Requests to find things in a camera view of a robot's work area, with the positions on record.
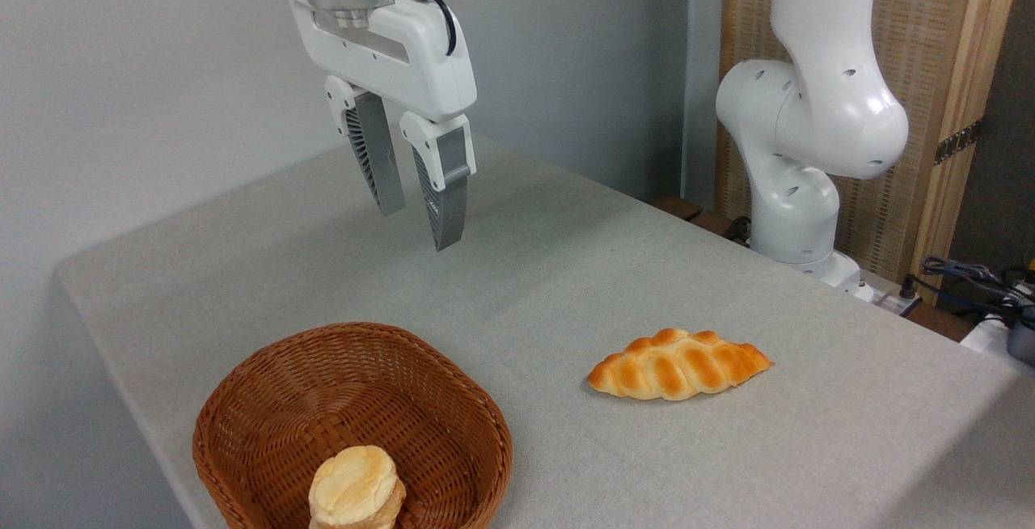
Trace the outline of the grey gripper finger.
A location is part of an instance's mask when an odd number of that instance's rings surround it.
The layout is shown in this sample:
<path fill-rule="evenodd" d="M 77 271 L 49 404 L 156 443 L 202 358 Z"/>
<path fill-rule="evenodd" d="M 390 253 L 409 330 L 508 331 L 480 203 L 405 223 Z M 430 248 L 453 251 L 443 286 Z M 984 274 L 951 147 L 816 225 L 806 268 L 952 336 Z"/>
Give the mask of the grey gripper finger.
<path fill-rule="evenodd" d="M 459 115 L 433 123 L 405 112 L 400 130 L 412 146 L 435 248 L 447 249 L 462 238 L 468 179 L 477 172 L 469 120 Z"/>
<path fill-rule="evenodd" d="M 381 215 L 398 212 L 404 208 L 404 194 L 383 99 L 334 75 L 327 77 L 325 91 Z"/>

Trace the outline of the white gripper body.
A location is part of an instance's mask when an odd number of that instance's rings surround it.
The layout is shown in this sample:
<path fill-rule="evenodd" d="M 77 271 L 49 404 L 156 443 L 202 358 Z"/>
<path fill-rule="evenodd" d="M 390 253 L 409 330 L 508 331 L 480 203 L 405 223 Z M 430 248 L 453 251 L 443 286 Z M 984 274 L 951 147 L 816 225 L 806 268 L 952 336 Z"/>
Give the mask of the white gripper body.
<path fill-rule="evenodd" d="M 444 122 L 477 98 L 459 18 L 435 0 L 289 0 L 327 74 Z"/>

